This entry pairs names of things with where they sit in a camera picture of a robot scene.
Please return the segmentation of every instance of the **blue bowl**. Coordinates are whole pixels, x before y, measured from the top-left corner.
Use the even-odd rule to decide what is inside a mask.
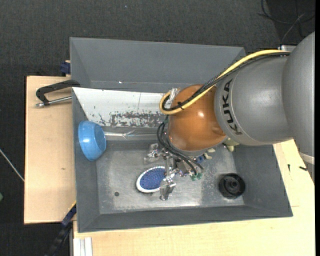
[[[81,121],[78,126],[78,139],[83,154],[89,161],[97,160],[106,150],[107,142],[100,125]]]

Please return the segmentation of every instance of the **black clamp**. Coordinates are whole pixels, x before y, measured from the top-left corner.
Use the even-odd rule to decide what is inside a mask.
[[[75,81],[75,80],[67,80],[64,82],[58,82],[55,84],[51,84],[48,86],[44,86],[39,88],[35,95],[39,98],[39,100],[42,101],[42,103],[38,103],[35,106],[36,107],[44,107],[44,106],[49,106],[51,104],[54,103],[59,103],[59,102],[63,102],[63,101],[67,101],[67,100],[71,100],[71,96],[69,97],[64,97],[64,98],[58,98],[58,99],[54,99],[54,100],[48,100],[45,96],[45,94],[51,93],[51,92],[55,92],[58,90],[62,90],[68,87],[81,87],[80,84]]]

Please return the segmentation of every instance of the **black object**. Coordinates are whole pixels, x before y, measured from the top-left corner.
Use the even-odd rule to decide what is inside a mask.
[[[219,182],[221,194],[228,199],[235,199],[245,191],[244,180],[236,173],[224,175]]]
[[[51,246],[46,251],[44,256],[56,256],[57,253],[59,252],[59,250],[63,247],[63,245],[65,244],[65,242],[71,232],[71,229],[73,226],[71,219],[76,214],[76,212],[77,212],[77,205],[74,204],[74,206],[66,214],[63,221],[61,222],[61,230],[59,231],[56,238],[53,240]]]
[[[67,80],[64,82],[58,82],[55,84],[41,87],[36,91],[35,95],[39,98],[39,100],[43,102],[45,106],[48,106],[50,103],[49,103],[49,100],[46,98],[45,94],[55,92],[61,89],[65,89],[68,87],[81,87],[81,86],[75,80]]]

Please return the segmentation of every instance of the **black cable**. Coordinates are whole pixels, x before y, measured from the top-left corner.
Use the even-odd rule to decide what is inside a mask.
[[[305,15],[305,13],[301,14],[296,20],[295,22],[292,24],[292,26],[288,29],[288,31],[284,34],[284,36],[281,39],[281,45],[284,43],[284,40],[286,38],[286,36],[289,34],[289,32],[295,27],[295,25],[299,22],[299,20]]]
[[[267,17],[268,19],[274,21],[274,22],[278,22],[278,23],[282,23],[282,24],[292,24],[292,22],[286,22],[286,21],[281,21],[278,19],[275,19],[274,17],[272,17],[270,14],[267,13],[266,9],[265,9],[265,5],[264,5],[264,1],[265,0],[261,0],[261,9],[263,11],[263,14],[259,13],[260,15]]]
[[[164,135],[164,129],[165,129],[167,120],[168,120],[168,116],[166,116],[165,120],[159,125],[159,127],[157,129],[156,135],[157,135],[157,139],[158,139],[159,143],[168,152],[170,152],[174,156],[180,157],[182,160],[184,160],[187,163],[187,165],[189,165],[192,168],[194,175],[197,175],[197,170],[192,163],[194,163],[196,166],[198,166],[201,170],[203,170],[204,168],[199,163],[197,163],[196,161],[191,159],[190,157],[184,155],[183,153],[175,150],[172,146],[170,146],[170,143],[169,143],[167,137],[165,137],[165,140],[164,140],[163,135]]]
[[[274,17],[272,17],[270,14],[267,13],[266,9],[265,9],[265,5],[264,5],[264,1],[266,0],[261,0],[261,9],[262,9],[262,12],[263,13],[258,13],[259,15],[263,16],[263,17],[266,17],[274,22],[277,22],[277,23],[281,23],[281,24],[287,24],[287,25],[292,25],[294,22],[288,22],[288,21],[282,21],[282,20],[278,20]],[[306,12],[304,12],[303,14],[306,14],[308,12],[316,12],[315,10],[307,10]],[[298,13],[298,2],[297,0],[295,0],[295,13],[296,13],[296,16],[299,17]],[[312,20],[313,18],[315,17],[315,14],[312,15],[310,18],[307,18],[303,21],[300,21],[299,22],[299,25],[301,25],[302,23],[305,23],[305,22],[308,22],[310,20]]]
[[[192,96],[190,96],[188,99],[186,99],[183,102],[180,102],[179,104],[172,106],[170,108],[166,108],[165,104],[167,102],[167,100],[169,99],[169,95],[164,99],[163,103],[162,103],[162,109],[165,111],[172,111],[172,110],[176,110],[176,109],[183,109],[183,106],[185,104],[187,104],[188,102],[190,102],[192,99],[194,99],[195,97],[197,97],[199,94],[203,93],[205,90],[207,90],[208,88],[210,88],[212,85],[219,83],[221,80],[225,79],[227,76],[229,76],[230,74],[234,73],[235,71],[243,68],[246,65],[251,64],[252,62],[264,59],[264,58],[268,58],[268,57],[274,57],[274,56],[287,56],[289,55],[289,52],[275,52],[275,53],[270,53],[268,55],[263,55],[263,56],[257,56],[254,57],[242,64],[240,64],[238,67],[236,67],[235,69],[231,70],[230,72],[224,74],[223,76],[217,78],[219,75],[211,78],[208,82],[206,82],[201,88],[199,88]]]

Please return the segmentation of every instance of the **wooden board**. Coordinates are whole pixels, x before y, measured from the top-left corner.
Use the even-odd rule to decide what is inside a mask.
[[[28,76],[25,110],[24,223],[60,222],[76,199],[71,101],[37,108],[36,91],[69,77]],[[71,89],[48,99],[71,95]]]

